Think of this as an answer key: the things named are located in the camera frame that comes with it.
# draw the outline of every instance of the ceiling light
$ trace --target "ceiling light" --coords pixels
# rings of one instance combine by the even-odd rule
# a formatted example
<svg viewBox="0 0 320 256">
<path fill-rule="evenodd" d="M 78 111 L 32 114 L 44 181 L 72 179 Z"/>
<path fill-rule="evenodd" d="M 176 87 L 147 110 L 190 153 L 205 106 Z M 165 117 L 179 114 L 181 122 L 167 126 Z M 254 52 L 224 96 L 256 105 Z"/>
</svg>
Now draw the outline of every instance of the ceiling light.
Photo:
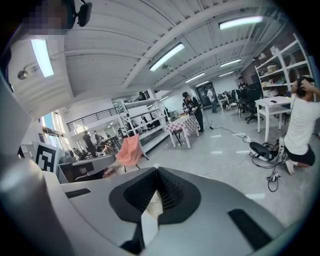
<svg viewBox="0 0 320 256">
<path fill-rule="evenodd" d="M 221 75 L 219 75 L 219 77 L 223 77 L 223 76 L 229 75 L 229 74 L 231 74 L 231 73 L 233 73 L 233 71 L 228 72 L 228 73 L 225 73 L 225 74 L 221 74 Z"/>
<path fill-rule="evenodd" d="M 201 74 L 198 74 L 198 75 L 196 75 L 195 77 L 193 77 L 193 78 L 191 78 L 191 79 L 189 79 L 189 80 L 187 80 L 187 81 L 185 81 L 186 83 L 189 83 L 190 81 L 192 81 L 192 80 L 194 80 L 194 79 L 196 79 L 196 78 L 198 78 L 198 77 L 201 77 L 201 76 L 203 76 L 205 73 L 201 73 Z"/>
<path fill-rule="evenodd" d="M 224 67 L 224 66 L 227 66 L 227 65 L 230 65 L 230 64 L 233 64 L 233 63 L 240 62 L 240 61 L 241 61 L 241 59 L 239 58 L 239 59 L 236 59 L 236 60 L 227 62 L 227 63 L 225 63 L 225 64 L 220 65 L 220 68 L 222 68 L 222 67 Z"/>
<path fill-rule="evenodd" d="M 155 71 L 159 68 L 163 63 L 169 60 L 173 55 L 181 51 L 185 46 L 180 42 L 175 47 L 171 48 L 167 53 L 165 53 L 156 63 L 154 63 L 149 70 Z"/>
<path fill-rule="evenodd" d="M 169 96 L 164 97 L 164 98 L 160 99 L 159 101 L 162 102 L 163 100 L 165 100 L 165 99 L 168 98 L 168 97 L 169 97 Z"/>
<path fill-rule="evenodd" d="M 225 29 L 240 26 L 240 25 L 259 23 L 259 22 L 262 22 L 262 20 L 263 20 L 262 16 L 236 18 L 236 19 L 219 23 L 219 28 L 221 30 L 225 30 Z"/>
<path fill-rule="evenodd" d="M 47 43 L 45 39 L 31 39 L 31 44 L 33 52 L 41 69 L 43 76 L 49 77 L 54 74 L 52 65 L 49 58 L 49 53 L 47 49 Z"/>
<path fill-rule="evenodd" d="M 205 82 L 199 83 L 199 84 L 197 84 L 195 87 L 202 86 L 202 85 L 204 85 L 204 84 L 206 84 L 206 83 L 209 83 L 209 81 L 205 81 Z"/>
</svg>

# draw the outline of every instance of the floor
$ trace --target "floor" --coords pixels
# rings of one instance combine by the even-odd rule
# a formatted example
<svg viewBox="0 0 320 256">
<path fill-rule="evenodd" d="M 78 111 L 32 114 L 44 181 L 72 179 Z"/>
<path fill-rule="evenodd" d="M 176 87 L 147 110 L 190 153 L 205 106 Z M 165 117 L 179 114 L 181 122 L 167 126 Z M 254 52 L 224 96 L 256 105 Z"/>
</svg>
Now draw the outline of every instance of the floor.
<svg viewBox="0 0 320 256">
<path fill-rule="evenodd" d="M 261 121 L 261 133 L 257 133 L 257 121 L 252 120 L 249 124 L 245 117 L 249 114 L 237 115 L 237 111 L 219 111 L 212 113 L 210 109 L 205 111 L 204 133 L 197 137 L 193 132 L 190 136 L 191 149 L 187 148 L 186 142 L 178 144 L 174 148 L 168 136 L 154 149 L 147 152 L 149 161 L 141 158 L 138 163 L 140 168 L 151 166 L 162 166 L 195 175 L 227 183 L 247 197 L 255 200 L 270 211 L 285 227 L 288 227 L 301 218 L 310 205 L 310 201 L 318 186 L 320 169 L 320 140 L 312 136 L 310 145 L 316 155 L 316 163 L 308 169 L 298 169 L 294 175 L 289 175 L 284 164 L 277 166 L 276 170 L 281 175 L 276 192 L 270 192 L 267 187 L 267 177 L 272 169 L 258 167 L 252 163 L 252 158 L 243 151 L 249 150 L 249 144 L 234 135 L 245 134 L 259 142 L 264 142 L 265 121 Z M 213 128 L 223 127 L 224 129 L 209 129 L 208 122 L 212 122 Z M 288 122 L 278 129 L 278 119 L 270 118 L 269 143 L 282 136 L 288 129 Z M 267 162 L 259 159 L 254 160 L 262 166 L 268 166 Z M 127 169 L 134 171 L 135 166 Z"/>
</svg>

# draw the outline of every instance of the table with checkered tablecloth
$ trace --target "table with checkered tablecloth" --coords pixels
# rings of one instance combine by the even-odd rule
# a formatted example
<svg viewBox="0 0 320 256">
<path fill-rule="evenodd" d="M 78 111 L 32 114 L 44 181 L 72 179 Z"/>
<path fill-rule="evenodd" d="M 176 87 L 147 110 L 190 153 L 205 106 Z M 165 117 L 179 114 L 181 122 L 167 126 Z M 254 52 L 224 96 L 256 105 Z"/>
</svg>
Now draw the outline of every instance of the table with checkered tablecloth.
<svg viewBox="0 0 320 256">
<path fill-rule="evenodd" d="M 189 149 L 191 148 L 191 145 L 190 145 L 190 141 L 189 141 L 188 136 L 190 135 L 190 133 L 195 131 L 196 135 L 199 137 L 199 132 L 198 132 L 199 128 L 200 128 L 199 123 L 198 123 L 198 121 L 197 121 L 197 119 L 196 119 L 196 117 L 194 115 L 189 115 L 189 116 L 188 115 L 184 115 L 184 116 L 178 118 L 177 120 L 167 124 L 166 127 L 165 127 L 165 129 L 169 132 L 172 144 L 173 144 L 173 146 L 175 148 L 177 146 L 176 146 L 174 137 L 172 135 L 172 132 L 182 129 L 183 135 L 184 135 L 185 140 L 186 140 L 186 144 L 187 144 Z"/>
</svg>

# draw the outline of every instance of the pink chair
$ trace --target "pink chair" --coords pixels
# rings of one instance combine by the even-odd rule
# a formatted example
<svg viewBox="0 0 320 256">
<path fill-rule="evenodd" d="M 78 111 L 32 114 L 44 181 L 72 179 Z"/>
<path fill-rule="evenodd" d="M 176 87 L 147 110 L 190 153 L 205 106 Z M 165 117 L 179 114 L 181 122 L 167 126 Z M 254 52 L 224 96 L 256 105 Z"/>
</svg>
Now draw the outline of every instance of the pink chair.
<svg viewBox="0 0 320 256">
<path fill-rule="evenodd" d="M 144 156 L 147 160 L 149 160 L 145 155 L 140 146 L 139 134 L 136 134 L 132 137 L 124 138 L 122 147 L 115 155 L 115 157 L 119 160 L 119 162 L 124 166 L 124 172 L 126 173 L 126 166 L 136 166 L 141 155 Z"/>
</svg>

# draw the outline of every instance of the tablecloth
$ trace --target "tablecloth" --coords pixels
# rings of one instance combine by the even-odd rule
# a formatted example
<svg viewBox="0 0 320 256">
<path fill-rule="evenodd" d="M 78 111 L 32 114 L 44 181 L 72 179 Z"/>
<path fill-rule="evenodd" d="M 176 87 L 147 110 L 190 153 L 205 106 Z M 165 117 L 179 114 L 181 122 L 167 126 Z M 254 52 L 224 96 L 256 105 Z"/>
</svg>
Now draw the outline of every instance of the tablecloth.
<svg viewBox="0 0 320 256">
<path fill-rule="evenodd" d="M 185 128 L 186 135 L 189 136 L 190 133 L 192 133 L 195 129 L 199 129 L 200 126 L 194 115 L 185 115 L 173 121 L 172 123 L 167 124 L 165 127 L 167 131 L 171 132 L 180 130 L 182 128 Z"/>
</svg>

